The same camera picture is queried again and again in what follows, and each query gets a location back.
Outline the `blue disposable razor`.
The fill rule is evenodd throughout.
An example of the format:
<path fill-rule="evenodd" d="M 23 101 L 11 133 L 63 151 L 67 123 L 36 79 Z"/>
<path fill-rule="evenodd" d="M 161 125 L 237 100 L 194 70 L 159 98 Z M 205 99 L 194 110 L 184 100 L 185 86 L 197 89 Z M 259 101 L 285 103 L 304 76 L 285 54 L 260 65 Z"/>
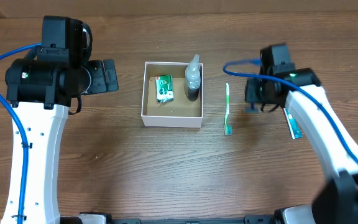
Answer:
<path fill-rule="evenodd" d="M 250 103 L 250 104 L 245 105 L 244 112 L 249 113 L 249 114 L 251 114 L 251 113 L 252 114 L 258 114 L 259 109 L 256 108 L 253 103 Z"/>

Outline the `green white toothbrush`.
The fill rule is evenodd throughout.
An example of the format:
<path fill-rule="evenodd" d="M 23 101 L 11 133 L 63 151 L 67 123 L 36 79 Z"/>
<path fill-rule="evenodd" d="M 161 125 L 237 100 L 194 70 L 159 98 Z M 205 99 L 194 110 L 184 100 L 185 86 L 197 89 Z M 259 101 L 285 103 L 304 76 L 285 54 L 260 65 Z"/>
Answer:
<path fill-rule="evenodd" d="M 230 89 L 229 89 L 229 84 L 226 83 L 226 112 L 224 117 L 224 134 L 226 136 L 230 136 L 232 134 L 231 125 L 228 124 L 228 117 L 230 114 L 229 99 L 230 99 Z"/>

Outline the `green Dettol soap bar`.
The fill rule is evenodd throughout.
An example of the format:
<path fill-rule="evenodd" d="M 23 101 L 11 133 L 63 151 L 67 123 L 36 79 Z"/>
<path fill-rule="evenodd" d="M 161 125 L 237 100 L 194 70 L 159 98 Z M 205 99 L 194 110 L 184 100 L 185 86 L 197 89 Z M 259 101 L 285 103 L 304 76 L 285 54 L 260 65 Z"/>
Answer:
<path fill-rule="evenodd" d="M 168 103 L 174 100 L 173 78 L 171 75 L 161 75 L 155 77 L 157 101 Z"/>

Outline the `teal toothpaste tube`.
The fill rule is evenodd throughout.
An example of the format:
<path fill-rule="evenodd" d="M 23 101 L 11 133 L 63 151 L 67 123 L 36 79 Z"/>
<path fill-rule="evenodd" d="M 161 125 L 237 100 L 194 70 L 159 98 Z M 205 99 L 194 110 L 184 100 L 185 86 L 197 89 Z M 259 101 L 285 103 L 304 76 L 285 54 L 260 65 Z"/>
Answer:
<path fill-rule="evenodd" d="M 283 109 L 285 118 L 287 120 L 288 128 L 290 131 L 290 135 L 292 139 L 299 139 L 302 138 L 302 132 L 301 129 L 298 126 L 298 123 L 296 122 L 296 119 L 288 112 L 286 108 Z"/>

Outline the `clear foam soap pump bottle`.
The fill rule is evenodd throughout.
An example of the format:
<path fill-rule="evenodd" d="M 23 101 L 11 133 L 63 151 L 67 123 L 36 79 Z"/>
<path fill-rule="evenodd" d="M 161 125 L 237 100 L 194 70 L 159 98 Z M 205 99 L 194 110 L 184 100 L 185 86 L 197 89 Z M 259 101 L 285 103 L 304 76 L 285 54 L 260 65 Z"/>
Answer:
<path fill-rule="evenodd" d="M 190 101 L 197 100 L 200 85 L 200 56 L 196 54 L 185 69 L 185 94 Z"/>

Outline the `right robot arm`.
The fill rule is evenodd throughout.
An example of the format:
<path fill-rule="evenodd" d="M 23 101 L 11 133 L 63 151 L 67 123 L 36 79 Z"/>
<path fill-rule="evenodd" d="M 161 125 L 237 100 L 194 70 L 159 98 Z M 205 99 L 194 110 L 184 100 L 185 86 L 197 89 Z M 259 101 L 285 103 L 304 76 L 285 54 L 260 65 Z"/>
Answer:
<path fill-rule="evenodd" d="M 323 169 L 325 186 L 309 205 L 281 208 L 274 223 L 358 223 L 358 145 L 332 109 L 310 68 L 297 69 L 286 44 L 260 50 L 260 76 L 246 83 L 251 104 L 286 109 L 298 122 Z"/>

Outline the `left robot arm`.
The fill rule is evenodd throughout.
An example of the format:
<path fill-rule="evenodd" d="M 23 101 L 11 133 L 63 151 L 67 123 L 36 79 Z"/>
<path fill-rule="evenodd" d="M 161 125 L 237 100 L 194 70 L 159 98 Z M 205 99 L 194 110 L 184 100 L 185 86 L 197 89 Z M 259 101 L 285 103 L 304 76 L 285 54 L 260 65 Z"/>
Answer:
<path fill-rule="evenodd" d="M 13 115 L 11 179 L 3 223 L 111 223 L 105 213 L 61 216 L 57 180 L 60 145 L 72 100 L 119 88 L 114 61 L 91 60 L 88 24 L 45 16 L 41 44 L 6 71 Z"/>

